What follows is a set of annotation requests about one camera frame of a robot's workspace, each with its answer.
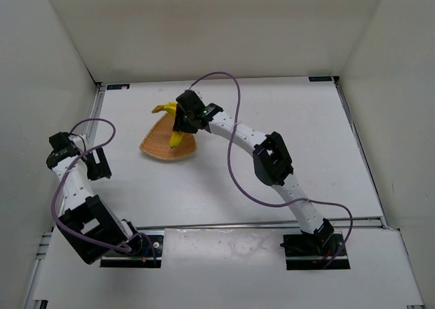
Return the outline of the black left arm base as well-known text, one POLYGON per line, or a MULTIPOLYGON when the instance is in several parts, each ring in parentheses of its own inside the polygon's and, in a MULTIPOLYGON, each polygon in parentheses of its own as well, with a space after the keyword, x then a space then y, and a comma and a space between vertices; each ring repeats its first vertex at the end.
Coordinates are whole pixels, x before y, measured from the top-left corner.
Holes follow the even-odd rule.
POLYGON ((110 251, 100 259, 100 268, 121 269, 160 269, 164 250, 164 230, 139 230, 150 239, 144 237, 138 247, 134 248, 133 255, 123 255, 110 251))

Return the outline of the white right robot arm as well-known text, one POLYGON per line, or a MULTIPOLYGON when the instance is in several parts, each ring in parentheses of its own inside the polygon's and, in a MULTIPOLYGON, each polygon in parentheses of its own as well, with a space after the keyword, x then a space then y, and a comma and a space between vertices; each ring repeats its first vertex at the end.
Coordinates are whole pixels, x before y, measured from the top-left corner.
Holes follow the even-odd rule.
POLYGON ((272 207, 288 206, 299 223, 304 243, 314 253, 321 253, 334 234, 331 223, 310 203, 299 185, 292 158, 278 132, 265 134, 245 124, 236 116, 226 113, 220 106, 205 105, 193 90, 186 90, 176 98, 175 132, 196 133, 206 130, 210 134, 229 141, 227 164, 230 151, 237 145, 253 160, 257 179, 275 190, 283 200, 272 207))

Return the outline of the yellow fake banana bunch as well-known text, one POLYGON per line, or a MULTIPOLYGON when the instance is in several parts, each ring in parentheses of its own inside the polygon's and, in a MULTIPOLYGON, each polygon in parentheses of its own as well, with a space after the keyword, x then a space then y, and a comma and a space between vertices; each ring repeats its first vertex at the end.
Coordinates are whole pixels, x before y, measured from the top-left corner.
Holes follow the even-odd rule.
MULTIPOLYGON (((163 105, 157 105, 152 109, 152 113, 158 113, 161 111, 165 111, 167 114, 171 116, 172 126, 174 126, 176 111, 177 111, 177 103, 168 102, 163 105)), ((177 147, 181 143, 183 136, 184 136, 183 132, 172 130, 171 138, 169 140, 170 148, 177 147)))

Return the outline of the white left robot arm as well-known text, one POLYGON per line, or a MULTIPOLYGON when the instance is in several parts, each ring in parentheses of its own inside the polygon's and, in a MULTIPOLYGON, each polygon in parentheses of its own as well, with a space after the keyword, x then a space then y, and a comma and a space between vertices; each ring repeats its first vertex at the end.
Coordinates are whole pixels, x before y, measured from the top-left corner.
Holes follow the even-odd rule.
POLYGON ((130 247, 120 255, 133 256, 140 252, 143 243, 137 230, 125 220, 119 220, 109 207, 96 195, 90 186, 91 181, 111 177, 111 169, 100 147, 79 159, 72 168, 70 163, 86 150, 86 142, 81 136, 59 132, 49 138, 52 152, 46 164, 58 179, 68 174, 61 191, 64 209, 58 219, 70 230, 100 242, 121 247, 130 247))

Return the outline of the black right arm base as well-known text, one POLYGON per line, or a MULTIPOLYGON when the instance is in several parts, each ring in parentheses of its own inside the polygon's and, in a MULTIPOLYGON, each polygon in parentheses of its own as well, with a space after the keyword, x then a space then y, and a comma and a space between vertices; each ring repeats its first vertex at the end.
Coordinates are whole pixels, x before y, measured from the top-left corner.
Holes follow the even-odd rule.
POLYGON ((302 234, 284 234, 280 246, 285 251, 286 270, 349 270, 351 266, 346 248, 328 265, 343 241, 342 234, 334 234, 323 248, 319 248, 302 234))

